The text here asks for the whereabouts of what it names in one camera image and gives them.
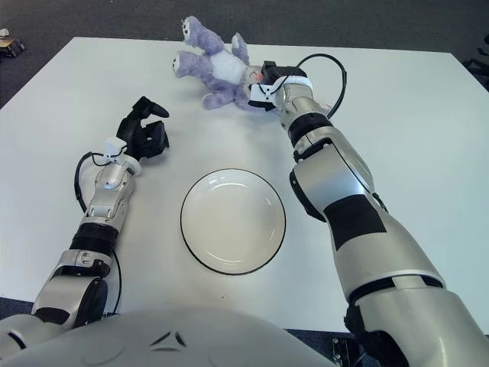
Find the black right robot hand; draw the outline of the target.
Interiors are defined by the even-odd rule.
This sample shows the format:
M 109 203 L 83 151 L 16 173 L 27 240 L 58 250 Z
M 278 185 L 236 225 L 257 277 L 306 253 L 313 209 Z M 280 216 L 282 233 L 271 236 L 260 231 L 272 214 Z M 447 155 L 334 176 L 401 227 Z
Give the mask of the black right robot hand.
M 279 90 L 286 84 L 311 87 L 307 75 L 295 67 L 282 67 L 273 61 L 264 61 L 259 71 L 250 78 L 248 105 L 270 111 L 277 107 Z

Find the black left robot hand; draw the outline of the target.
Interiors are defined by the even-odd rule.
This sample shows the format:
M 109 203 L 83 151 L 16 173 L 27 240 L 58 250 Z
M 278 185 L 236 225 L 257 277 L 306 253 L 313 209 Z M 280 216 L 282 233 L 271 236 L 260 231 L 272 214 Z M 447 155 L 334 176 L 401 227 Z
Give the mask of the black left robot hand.
M 122 119 L 116 137 L 126 143 L 126 155 L 136 161 L 152 158 L 163 153 L 170 146 L 164 123 L 159 120 L 142 125 L 142 121 L 151 115 L 169 118 L 169 112 L 162 106 L 142 96 L 131 112 Z

